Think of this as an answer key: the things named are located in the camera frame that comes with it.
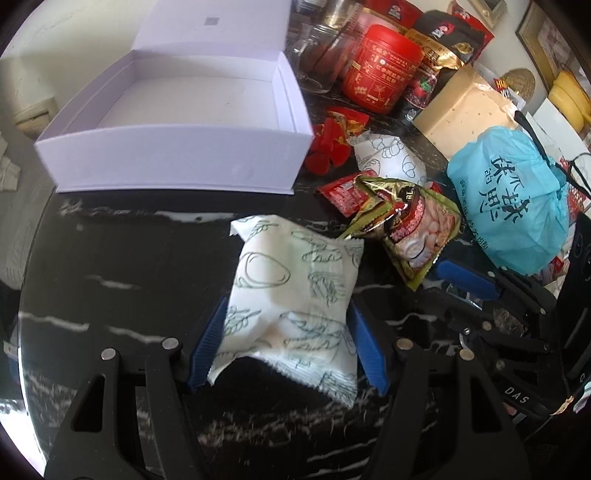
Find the white box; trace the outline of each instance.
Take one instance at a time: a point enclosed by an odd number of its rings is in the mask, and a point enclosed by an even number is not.
[[[57,190],[292,193],[313,131],[282,52],[289,13],[290,0],[160,0],[35,144]]]

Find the cyan bag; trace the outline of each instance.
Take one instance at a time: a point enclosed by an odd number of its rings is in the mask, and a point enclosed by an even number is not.
[[[515,119],[533,133],[521,112]],[[497,267],[538,273],[564,245],[568,185],[554,163],[537,138],[504,127],[489,128],[450,160],[447,176],[467,223]]]

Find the black marble table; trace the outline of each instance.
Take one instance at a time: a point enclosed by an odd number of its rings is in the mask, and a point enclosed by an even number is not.
[[[313,123],[338,94],[306,97]],[[399,134],[444,194],[457,197],[446,159],[419,133],[373,117],[376,133]],[[327,236],[348,222],[316,189],[357,171],[351,157],[323,178],[302,171],[292,196],[232,192],[137,191],[54,194],[31,251],[20,305],[21,369],[28,409],[45,454],[88,370],[103,348],[133,353],[175,336],[183,342],[229,294],[242,241],[232,219],[275,213]],[[468,229],[444,257],[486,271],[491,263]],[[428,277],[425,288],[440,286]],[[375,316],[424,348],[453,353],[443,322],[425,315],[421,291],[403,285],[382,247],[367,244],[355,288]],[[159,473],[145,391],[136,390],[145,465]],[[348,409],[295,384],[253,359],[235,361],[214,387],[183,395],[184,412],[214,478],[359,478],[384,420],[387,402],[359,370]],[[436,399],[425,432],[437,433]],[[429,467],[421,443],[421,469]]]

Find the red bag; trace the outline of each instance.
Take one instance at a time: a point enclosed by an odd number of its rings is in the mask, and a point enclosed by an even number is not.
[[[474,52],[474,55],[472,57],[472,61],[470,62],[473,64],[478,59],[480,54],[482,53],[482,50],[484,50],[484,48],[489,44],[489,42],[493,38],[495,38],[495,36],[491,33],[491,31],[488,28],[486,28],[484,26],[484,24],[480,20],[478,20],[477,18],[474,18],[466,10],[464,10],[462,7],[460,7],[460,5],[456,2],[456,0],[453,0],[450,2],[449,8],[447,9],[447,13],[453,15],[454,17],[461,18],[464,22],[466,22],[468,25],[470,25],[474,30],[478,30],[478,31],[484,33],[484,43],[482,44],[482,47],[478,51]]]
[[[383,15],[398,25],[404,31],[412,28],[423,12],[407,0],[365,0],[365,8]]]

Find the gold decoration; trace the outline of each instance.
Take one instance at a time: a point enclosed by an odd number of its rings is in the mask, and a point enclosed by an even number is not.
[[[468,55],[474,51],[474,47],[467,42],[456,43],[453,48],[464,55]]]
[[[501,77],[501,80],[504,80],[507,86],[526,102],[534,96],[535,77],[528,69],[510,70]]]

